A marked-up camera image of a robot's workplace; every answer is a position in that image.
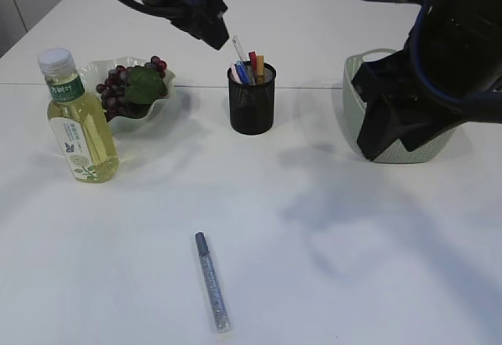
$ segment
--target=black mesh pen holder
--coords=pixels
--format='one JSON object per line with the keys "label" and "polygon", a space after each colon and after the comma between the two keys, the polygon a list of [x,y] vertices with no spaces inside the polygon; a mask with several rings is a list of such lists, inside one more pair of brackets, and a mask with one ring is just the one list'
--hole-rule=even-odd
{"label": "black mesh pen holder", "polygon": [[274,124],[275,97],[274,67],[264,65],[264,83],[243,85],[234,81],[231,70],[227,72],[230,102],[230,124],[244,135],[260,135]]}

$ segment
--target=grape bunch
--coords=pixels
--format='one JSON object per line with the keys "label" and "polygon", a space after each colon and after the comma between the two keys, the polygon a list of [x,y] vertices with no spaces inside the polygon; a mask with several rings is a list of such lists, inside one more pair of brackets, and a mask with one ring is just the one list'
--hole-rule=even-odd
{"label": "grape bunch", "polygon": [[[152,56],[150,62],[145,63],[144,66],[157,71],[160,78],[166,76],[167,63],[158,56]],[[137,118],[140,112],[144,113],[144,109],[138,107],[140,105],[129,103],[126,99],[126,88],[129,86],[129,73],[133,69],[134,67],[118,65],[116,68],[108,71],[108,78],[103,84],[96,86],[96,91],[101,96],[101,105],[105,111],[107,122],[116,116]],[[166,97],[166,95],[167,93],[159,96],[159,98]]]}

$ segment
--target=bowl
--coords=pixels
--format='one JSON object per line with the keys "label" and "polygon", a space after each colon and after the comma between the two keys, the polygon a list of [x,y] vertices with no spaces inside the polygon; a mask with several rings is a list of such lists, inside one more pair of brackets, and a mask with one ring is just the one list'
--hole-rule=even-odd
{"label": "bowl", "polygon": [[[104,80],[108,77],[108,71],[110,69],[116,68],[118,65],[123,65],[124,67],[134,67],[135,65],[144,66],[145,63],[150,60],[139,59],[137,57],[120,57],[118,59],[111,60],[100,60],[93,61],[78,70],[80,77],[82,79],[82,84],[84,87],[92,94],[100,97],[100,94],[96,92],[96,86],[102,84]],[[139,119],[131,119],[123,116],[117,116],[108,122],[110,126],[111,133],[123,133],[132,132],[139,129],[141,126],[145,125],[148,121],[155,118],[161,109],[172,102],[172,99],[176,95],[174,89],[174,78],[176,75],[170,71],[166,70],[166,76],[163,81],[167,87],[167,97],[159,98],[154,103],[151,104],[150,109],[147,114]]]}

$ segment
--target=bottle label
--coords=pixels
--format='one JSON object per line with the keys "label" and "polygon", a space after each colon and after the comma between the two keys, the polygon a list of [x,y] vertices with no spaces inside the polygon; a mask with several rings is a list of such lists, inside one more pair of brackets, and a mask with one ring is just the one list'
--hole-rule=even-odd
{"label": "bottle label", "polygon": [[85,93],[84,85],[77,77],[75,80],[67,82],[66,84],[48,84],[50,95],[56,102],[64,103],[77,100]]}
{"label": "bottle label", "polygon": [[49,124],[75,178],[89,182],[97,180],[96,166],[91,159],[80,124],[66,118],[52,118]]}

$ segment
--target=white table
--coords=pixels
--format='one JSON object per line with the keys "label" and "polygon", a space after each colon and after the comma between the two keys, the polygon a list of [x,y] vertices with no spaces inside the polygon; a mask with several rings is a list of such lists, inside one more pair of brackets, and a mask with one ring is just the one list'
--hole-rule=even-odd
{"label": "white table", "polygon": [[[417,5],[359,0],[224,0],[225,21],[246,51],[256,50],[278,72],[277,87],[341,87],[350,55],[400,49],[413,26]],[[63,46],[78,65],[120,56],[159,55],[176,72],[178,85],[227,85],[236,53],[221,51],[115,0],[63,0],[0,59],[0,83],[43,83],[37,65],[42,50]]]}
{"label": "white table", "polygon": [[338,90],[278,89],[275,127],[250,137],[226,89],[180,88],[117,136],[118,175],[88,185],[60,157],[45,87],[0,94],[1,344],[500,344],[499,126],[463,127],[427,164],[375,165],[344,138]]}

